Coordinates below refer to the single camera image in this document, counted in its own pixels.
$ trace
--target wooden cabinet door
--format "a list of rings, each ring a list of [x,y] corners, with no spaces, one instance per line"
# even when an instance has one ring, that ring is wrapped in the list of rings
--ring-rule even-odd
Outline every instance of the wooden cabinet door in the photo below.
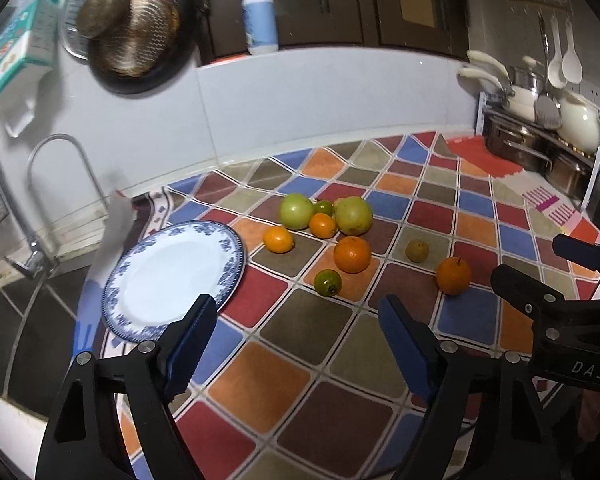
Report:
[[[376,0],[380,43],[464,58],[465,0]]]
[[[241,0],[209,0],[216,57],[246,52]],[[358,0],[273,0],[281,46],[362,43]]]

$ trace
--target electrical outlet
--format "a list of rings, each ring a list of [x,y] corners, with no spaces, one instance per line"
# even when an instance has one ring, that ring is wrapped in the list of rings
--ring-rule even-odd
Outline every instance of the electrical outlet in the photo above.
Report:
[[[584,95],[589,101],[592,101],[600,108],[600,87],[594,85],[589,81],[584,81],[584,79],[580,83],[580,94]]]

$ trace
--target sink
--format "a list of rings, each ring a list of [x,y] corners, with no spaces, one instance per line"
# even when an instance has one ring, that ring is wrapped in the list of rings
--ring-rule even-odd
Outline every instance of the sink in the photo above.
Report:
[[[0,286],[0,396],[35,416],[49,416],[71,363],[78,300],[94,254],[65,260],[47,280]]]

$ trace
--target small green fruit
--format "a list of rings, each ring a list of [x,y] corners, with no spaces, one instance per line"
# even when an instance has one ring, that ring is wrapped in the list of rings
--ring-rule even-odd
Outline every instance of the small green fruit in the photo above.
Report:
[[[314,204],[314,211],[333,216],[333,204],[328,200],[320,200]]]
[[[321,270],[315,275],[314,289],[321,296],[335,296],[342,290],[342,277],[337,270]]]

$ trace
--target white kettle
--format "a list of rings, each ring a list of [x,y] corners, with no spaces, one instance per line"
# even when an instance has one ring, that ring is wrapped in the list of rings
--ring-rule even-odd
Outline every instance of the white kettle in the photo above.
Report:
[[[600,145],[600,108],[583,95],[563,89],[558,99],[562,126],[560,135],[576,149],[590,155]]]

